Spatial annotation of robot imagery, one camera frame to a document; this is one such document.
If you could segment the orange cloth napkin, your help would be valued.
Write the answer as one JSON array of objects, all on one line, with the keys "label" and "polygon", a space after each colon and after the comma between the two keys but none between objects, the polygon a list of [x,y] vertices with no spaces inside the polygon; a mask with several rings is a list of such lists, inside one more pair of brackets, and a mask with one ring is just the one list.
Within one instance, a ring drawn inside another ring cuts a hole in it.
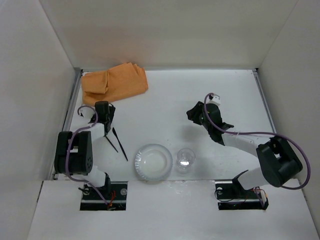
[{"label": "orange cloth napkin", "polygon": [[145,93],[149,86],[145,69],[131,62],[108,70],[89,72],[81,78],[82,103],[110,103]]}]

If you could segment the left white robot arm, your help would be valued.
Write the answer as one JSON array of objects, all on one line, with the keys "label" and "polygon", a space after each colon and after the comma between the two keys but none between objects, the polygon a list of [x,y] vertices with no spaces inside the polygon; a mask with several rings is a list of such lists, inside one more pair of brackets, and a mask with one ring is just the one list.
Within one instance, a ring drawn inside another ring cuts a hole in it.
[{"label": "left white robot arm", "polygon": [[61,131],[58,134],[54,170],[74,182],[84,183],[106,201],[111,194],[111,180],[106,172],[94,164],[93,142],[107,137],[116,108],[108,101],[98,101],[93,107],[80,106],[77,109],[79,116],[84,108],[93,111],[89,123],[74,132]]}]

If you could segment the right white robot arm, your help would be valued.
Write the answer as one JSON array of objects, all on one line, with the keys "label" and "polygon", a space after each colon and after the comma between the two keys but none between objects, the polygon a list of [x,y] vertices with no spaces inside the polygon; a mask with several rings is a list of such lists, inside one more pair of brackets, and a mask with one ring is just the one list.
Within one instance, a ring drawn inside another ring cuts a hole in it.
[{"label": "right white robot arm", "polygon": [[237,193],[264,185],[286,189],[285,184],[303,170],[291,140],[275,133],[235,132],[233,125],[223,121],[215,103],[199,101],[186,115],[188,120],[203,126],[215,143],[236,148],[258,159],[259,167],[245,170],[231,180]]}]

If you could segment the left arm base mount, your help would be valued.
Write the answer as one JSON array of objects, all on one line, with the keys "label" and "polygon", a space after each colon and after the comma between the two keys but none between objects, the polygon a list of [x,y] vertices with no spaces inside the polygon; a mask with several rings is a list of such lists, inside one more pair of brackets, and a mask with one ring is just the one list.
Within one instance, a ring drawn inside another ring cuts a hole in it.
[{"label": "left arm base mount", "polygon": [[89,185],[78,188],[82,192],[80,211],[125,211],[128,182],[111,182],[108,189],[98,188],[104,199]]}]

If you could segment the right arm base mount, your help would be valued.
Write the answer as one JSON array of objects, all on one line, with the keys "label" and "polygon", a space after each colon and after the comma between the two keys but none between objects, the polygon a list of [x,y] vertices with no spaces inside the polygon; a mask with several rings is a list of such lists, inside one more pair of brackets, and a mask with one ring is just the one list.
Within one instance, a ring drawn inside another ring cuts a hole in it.
[{"label": "right arm base mount", "polygon": [[269,206],[266,192],[260,187],[243,189],[231,180],[215,182],[214,196],[220,211],[262,210]]}]

